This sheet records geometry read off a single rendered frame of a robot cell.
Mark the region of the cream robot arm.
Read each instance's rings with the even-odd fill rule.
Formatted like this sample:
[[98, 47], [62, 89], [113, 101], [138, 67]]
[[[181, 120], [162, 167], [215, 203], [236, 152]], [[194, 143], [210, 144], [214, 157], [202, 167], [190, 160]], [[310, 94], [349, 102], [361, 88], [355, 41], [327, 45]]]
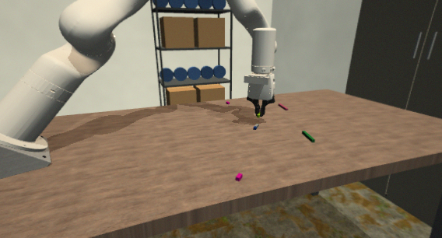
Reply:
[[[270, 28], [255, 0], [226, 0], [252, 37], [250, 75], [245, 83], [268, 85], [275, 70], [276, 29]], [[116, 46], [114, 28], [148, 0], [77, 0], [60, 15], [59, 29], [68, 41], [40, 56], [0, 101], [0, 144], [42, 152], [40, 136], [82, 82], [101, 68]], [[259, 75], [258, 75], [259, 74]], [[262, 74], [262, 75], [261, 75]]]

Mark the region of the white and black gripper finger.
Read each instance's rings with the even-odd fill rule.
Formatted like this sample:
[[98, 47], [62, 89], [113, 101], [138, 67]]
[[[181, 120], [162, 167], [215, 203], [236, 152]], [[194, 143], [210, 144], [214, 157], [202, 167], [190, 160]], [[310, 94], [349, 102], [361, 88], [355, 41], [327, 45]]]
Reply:
[[257, 117], [257, 115], [260, 113], [259, 100], [251, 99], [249, 97], [247, 97], [247, 100], [251, 101], [254, 104], [254, 106], [255, 106], [255, 113], [256, 113], [256, 117]]
[[260, 109], [260, 117], [262, 117], [265, 114], [265, 106], [267, 106], [269, 103], [274, 103], [275, 97], [273, 96], [271, 100], [262, 100], [262, 106]]

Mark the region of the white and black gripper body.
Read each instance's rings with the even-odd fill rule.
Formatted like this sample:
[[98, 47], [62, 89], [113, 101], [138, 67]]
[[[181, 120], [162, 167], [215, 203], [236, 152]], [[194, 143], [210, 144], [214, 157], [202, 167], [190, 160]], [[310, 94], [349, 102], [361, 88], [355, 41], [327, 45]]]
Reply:
[[270, 74], [264, 74], [270, 77], [270, 83], [268, 85], [262, 84], [248, 84], [247, 96], [256, 100], [271, 100], [275, 96], [275, 76]]

